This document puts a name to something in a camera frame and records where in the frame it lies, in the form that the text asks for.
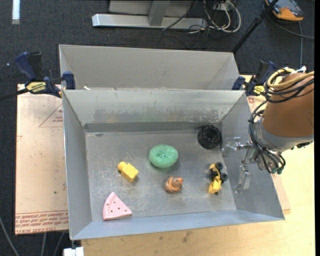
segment yellow block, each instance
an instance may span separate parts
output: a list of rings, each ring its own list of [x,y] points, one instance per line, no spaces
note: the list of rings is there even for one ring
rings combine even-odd
[[[118,164],[118,170],[120,171],[121,175],[125,177],[126,180],[132,182],[138,175],[138,170],[134,168],[130,163],[120,162]]]

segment black cylinder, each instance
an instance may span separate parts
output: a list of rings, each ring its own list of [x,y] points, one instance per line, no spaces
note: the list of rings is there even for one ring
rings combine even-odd
[[[205,149],[214,149],[220,144],[221,132],[213,125],[205,125],[198,132],[198,142]]]

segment orange seashell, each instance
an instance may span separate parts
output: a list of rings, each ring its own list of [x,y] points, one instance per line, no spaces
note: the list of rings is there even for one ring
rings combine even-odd
[[[165,189],[165,191],[167,191],[169,193],[179,192],[182,187],[183,181],[184,181],[184,179],[181,177],[171,176],[166,180],[164,189]]]

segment yellow toy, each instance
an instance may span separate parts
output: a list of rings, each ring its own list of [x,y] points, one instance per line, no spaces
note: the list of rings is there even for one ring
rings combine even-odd
[[[138,175],[138,170],[134,168],[130,163],[120,162],[117,166],[119,172],[126,180],[132,182]]]
[[[217,162],[210,165],[210,175],[212,182],[209,185],[208,193],[215,194],[221,189],[221,184],[228,179],[226,173],[221,173],[223,168],[222,163]]]

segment yellow and black toy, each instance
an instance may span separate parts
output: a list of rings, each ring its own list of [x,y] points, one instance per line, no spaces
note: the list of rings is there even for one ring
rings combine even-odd
[[[224,166],[221,162],[216,162],[210,165],[209,170],[212,182],[209,185],[208,193],[217,195],[218,191],[221,190],[221,184],[228,179],[228,175],[226,173],[221,173],[223,167]]]

